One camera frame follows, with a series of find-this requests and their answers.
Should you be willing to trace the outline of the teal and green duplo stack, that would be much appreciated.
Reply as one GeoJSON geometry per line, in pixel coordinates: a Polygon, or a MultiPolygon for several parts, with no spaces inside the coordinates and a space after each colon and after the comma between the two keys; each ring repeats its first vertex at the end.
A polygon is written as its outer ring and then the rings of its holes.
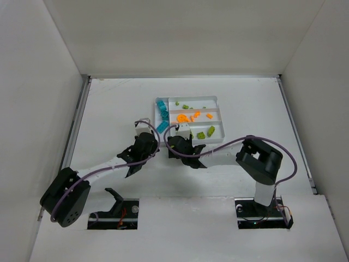
{"type": "Polygon", "coordinates": [[[157,107],[160,111],[162,120],[167,121],[169,119],[169,112],[167,110],[166,104],[162,100],[159,100],[157,101],[157,107]]]}

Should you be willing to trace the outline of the teal duplo brick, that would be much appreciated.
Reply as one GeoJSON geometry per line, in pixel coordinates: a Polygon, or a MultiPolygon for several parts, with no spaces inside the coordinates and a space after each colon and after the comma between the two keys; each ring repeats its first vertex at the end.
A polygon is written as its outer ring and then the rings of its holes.
{"type": "Polygon", "coordinates": [[[159,134],[161,134],[162,132],[164,132],[169,126],[169,122],[168,121],[162,121],[158,126],[157,126],[157,132],[159,134]]]}

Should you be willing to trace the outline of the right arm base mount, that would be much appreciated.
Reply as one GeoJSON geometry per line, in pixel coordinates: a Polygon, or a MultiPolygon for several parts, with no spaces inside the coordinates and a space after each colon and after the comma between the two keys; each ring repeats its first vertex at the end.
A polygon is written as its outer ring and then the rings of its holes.
{"type": "Polygon", "coordinates": [[[238,229],[291,229],[294,220],[291,210],[282,198],[276,198],[269,206],[263,206],[253,198],[236,198],[238,229]]]}

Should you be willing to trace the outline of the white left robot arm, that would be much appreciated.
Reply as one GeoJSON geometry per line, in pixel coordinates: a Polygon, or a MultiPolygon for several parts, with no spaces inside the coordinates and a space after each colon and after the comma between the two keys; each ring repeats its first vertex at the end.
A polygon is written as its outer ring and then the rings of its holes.
{"type": "Polygon", "coordinates": [[[75,171],[66,167],[58,172],[40,199],[40,205],[54,223],[65,228],[85,213],[111,210],[121,196],[110,186],[104,191],[112,198],[106,202],[92,200],[92,185],[109,175],[128,178],[140,171],[143,165],[159,151],[158,132],[143,132],[135,137],[133,145],[117,154],[110,161],[89,169],[75,171]]]}

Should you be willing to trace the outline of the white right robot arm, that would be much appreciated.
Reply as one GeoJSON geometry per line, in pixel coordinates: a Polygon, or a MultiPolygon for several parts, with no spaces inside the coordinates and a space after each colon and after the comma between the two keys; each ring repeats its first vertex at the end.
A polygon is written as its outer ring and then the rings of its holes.
{"type": "Polygon", "coordinates": [[[193,146],[191,138],[176,135],[167,138],[167,148],[169,158],[180,159],[193,169],[219,165],[241,167],[256,182],[254,201],[263,206],[271,204],[283,155],[262,140],[243,139],[235,145],[214,151],[213,146],[193,146]]]}

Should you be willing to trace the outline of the green duplo brick from stack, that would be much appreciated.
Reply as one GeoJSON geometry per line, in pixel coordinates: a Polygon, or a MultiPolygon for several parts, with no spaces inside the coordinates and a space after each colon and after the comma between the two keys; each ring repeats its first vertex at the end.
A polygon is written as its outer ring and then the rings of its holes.
{"type": "Polygon", "coordinates": [[[215,132],[215,127],[214,126],[210,126],[207,130],[207,136],[210,138],[215,132]]]}

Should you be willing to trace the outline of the orange lego pieces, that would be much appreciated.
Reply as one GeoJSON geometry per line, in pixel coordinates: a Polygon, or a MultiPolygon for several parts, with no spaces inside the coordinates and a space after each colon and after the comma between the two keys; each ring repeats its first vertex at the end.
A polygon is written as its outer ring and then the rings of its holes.
{"type": "Polygon", "coordinates": [[[191,113],[180,113],[174,115],[173,123],[199,123],[217,120],[218,118],[212,112],[195,111],[191,113]]]}

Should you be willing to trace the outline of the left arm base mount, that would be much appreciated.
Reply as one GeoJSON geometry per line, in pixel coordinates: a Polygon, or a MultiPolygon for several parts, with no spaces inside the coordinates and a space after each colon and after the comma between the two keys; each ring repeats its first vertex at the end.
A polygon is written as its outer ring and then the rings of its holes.
{"type": "Polygon", "coordinates": [[[112,195],[112,206],[107,211],[89,215],[88,230],[136,230],[139,216],[139,199],[124,199],[112,188],[105,188],[112,195]]]}

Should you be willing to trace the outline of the small green lego pieces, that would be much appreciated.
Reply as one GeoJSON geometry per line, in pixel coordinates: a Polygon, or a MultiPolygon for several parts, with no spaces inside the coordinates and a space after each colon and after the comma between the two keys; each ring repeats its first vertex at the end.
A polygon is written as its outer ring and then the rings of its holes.
{"type": "Polygon", "coordinates": [[[190,107],[190,106],[188,106],[186,104],[181,104],[179,101],[175,101],[175,105],[176,106],[181,106],[182,109],[185,109],[185,110],[194,109],[193,107],[190,107]]]}

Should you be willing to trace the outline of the small green duplo brick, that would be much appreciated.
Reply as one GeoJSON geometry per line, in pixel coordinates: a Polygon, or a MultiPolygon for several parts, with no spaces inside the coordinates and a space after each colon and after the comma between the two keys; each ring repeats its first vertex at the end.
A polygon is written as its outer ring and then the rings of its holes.
{"type": "Polygon", "coordinates": [[[204,132],[199,132],[196,134],[196,136],[198,139],[205,139],[206,138],[206,135],[204,132]]]}

